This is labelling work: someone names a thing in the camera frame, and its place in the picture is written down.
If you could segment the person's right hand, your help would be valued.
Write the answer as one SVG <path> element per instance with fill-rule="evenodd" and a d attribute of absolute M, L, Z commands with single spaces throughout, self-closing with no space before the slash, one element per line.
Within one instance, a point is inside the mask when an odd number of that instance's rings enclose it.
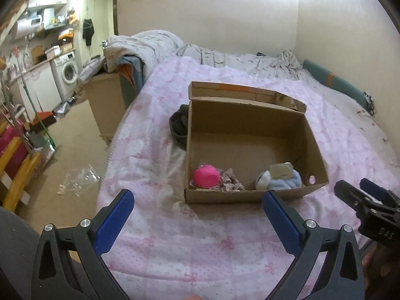
<path fill-rule="evenodd" d="M 376 247 L 370 249 L 368 251 L 368 253 L 362 259 L 362 267 L 363 267 L 364 276 L 368 275 L 368 270 L 369 270 L 371 263 L 373 262 L 375 252 L 376 252 Z"/>

